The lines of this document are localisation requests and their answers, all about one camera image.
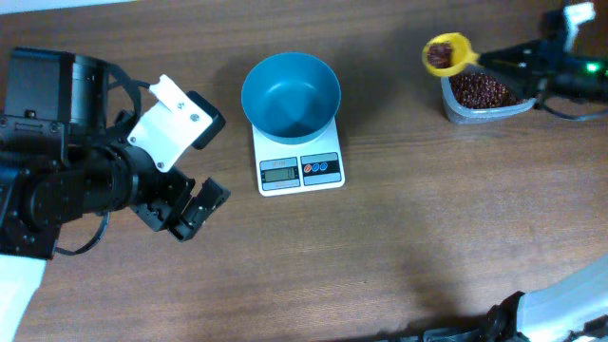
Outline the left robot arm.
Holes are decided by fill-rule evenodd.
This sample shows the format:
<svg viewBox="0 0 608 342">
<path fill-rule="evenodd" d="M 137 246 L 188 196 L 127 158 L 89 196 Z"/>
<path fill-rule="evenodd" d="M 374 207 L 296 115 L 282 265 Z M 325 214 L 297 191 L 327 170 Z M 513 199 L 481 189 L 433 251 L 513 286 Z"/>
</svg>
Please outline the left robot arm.
<svg viewBox="0 0 608 342">
<path fill-rule="evenodd" d="M 101 59 L 15 48 L 1 113 L 2 339 L 16 335 L 66 223 L 98 215 L 97 244 L 127 208 L 153 231 L 192 238 L 230 193 L 176 162 L 224 125 L 167 76 L 149 84 Z"/>
</svg>

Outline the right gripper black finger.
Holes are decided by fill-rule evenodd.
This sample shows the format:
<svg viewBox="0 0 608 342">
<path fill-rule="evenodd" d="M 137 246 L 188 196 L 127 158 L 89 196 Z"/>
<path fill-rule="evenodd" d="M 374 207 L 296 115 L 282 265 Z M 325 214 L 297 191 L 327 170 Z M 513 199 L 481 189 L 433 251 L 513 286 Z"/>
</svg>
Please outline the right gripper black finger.
<svg viewBox="0 0 608 342">
<path fill-rule="evenodd" d="M 496 78 L 520 98 L 533 98 L 529 89 L 530 74 L 526 67 L 517 64 L 479 61 L 478 64 L 490 76 Z"/>
<path fill-rule="evenodd" d="M 530 41 L 512 47 L 484 52 L 480 55 L 480 65 L 490 64 L 518 64 L 525 62 L 535 49 L 535 42 Z"/>
</svg>

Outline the yellow measuring scoop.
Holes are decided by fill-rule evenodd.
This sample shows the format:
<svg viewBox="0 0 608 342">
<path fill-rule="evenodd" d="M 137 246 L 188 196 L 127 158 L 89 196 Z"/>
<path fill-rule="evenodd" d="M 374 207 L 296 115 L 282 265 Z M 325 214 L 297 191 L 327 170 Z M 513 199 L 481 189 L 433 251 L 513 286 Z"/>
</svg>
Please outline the yellow measuring scoop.
<svg viewBox="0 0 608 342">
<path fill-rule="evenodd" d="M 469 65 L 478 65 L 480 54 L 474 52 L 470 41 L 459 32 L 443 33 L 430 39 L 423 48 L 422 62 L 436 77 L 451 77 Z"/>
</svg>

